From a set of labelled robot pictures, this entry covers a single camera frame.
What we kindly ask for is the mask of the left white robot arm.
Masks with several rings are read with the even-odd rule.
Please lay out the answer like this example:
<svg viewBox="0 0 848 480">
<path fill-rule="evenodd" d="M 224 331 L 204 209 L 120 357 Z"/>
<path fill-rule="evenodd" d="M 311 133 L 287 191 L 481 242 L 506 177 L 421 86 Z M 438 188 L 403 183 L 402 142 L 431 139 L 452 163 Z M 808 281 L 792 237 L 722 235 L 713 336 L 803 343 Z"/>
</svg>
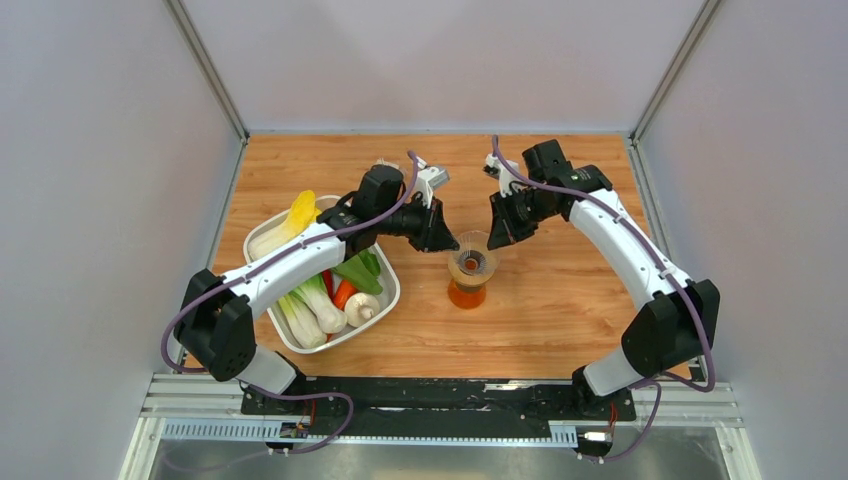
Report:
<svg viewBox="0 0 848 480">
<path fill-rule="evenodd" d="M 295 380 L 293 364 L 257 344 L 255 320 L 296 287 L 374 245 L 380 235 L 405 237 L 420 252 L 457 249 L 443 204 L 433 194 L 448 180 L 445 168 L 419 157 L 413 159 L 411 179 L 395 166 L 372 166 L 356 190 L 268 255 L 222 275 L 208 269 L 194 274 L 164 338 L 175 339 L 215 380 L 250 384 L 267 394 L 278 412 L 297 412 L 306 388 Z"/>
</svg>

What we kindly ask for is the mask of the orange glass carafe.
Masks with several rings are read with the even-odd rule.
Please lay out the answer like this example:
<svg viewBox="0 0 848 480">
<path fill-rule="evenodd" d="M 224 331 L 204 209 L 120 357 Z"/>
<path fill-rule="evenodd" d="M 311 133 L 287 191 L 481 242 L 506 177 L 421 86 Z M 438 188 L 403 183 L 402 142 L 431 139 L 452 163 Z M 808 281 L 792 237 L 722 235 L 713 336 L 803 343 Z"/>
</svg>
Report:
<svg viewBox="0 0 848 480">
<path fill-rule="evenodd" d="M 486 283 L 471 285 L 452 279 L 447 288 L 447 295 L 456 307 L 465 310 L 475 309 L 486 300 Z"/>
</svg>

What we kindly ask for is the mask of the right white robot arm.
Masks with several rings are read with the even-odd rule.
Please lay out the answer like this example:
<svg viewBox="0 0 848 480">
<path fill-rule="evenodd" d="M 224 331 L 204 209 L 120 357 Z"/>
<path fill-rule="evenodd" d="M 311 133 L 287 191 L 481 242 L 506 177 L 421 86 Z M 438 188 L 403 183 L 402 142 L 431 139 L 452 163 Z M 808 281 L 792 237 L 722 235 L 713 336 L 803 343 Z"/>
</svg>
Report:
<svg viewBox="0 0 848 480">
<path fill-rule="evenodd" d="M 611 394 L 635 388 L 671 368 L 703 357 L 705 381 L 687 386 L 701 392 L 715 387 L 712 347 L 720 294 L 708 280 L 695 281 L 677 267 L 632 220 L 610 180 L 594 165 L 575 168 L 555 140 L 523 153 L 521 174 L 492 138 L 485 173 L 498 180 L 489 198 L 491 250 L 532 237 L 539 224 L 560 217 L 581 232 L 609 263 L 637 310 L 619 346 L 574 374 L 573 410 L 595 418 Z"/>
</svg>

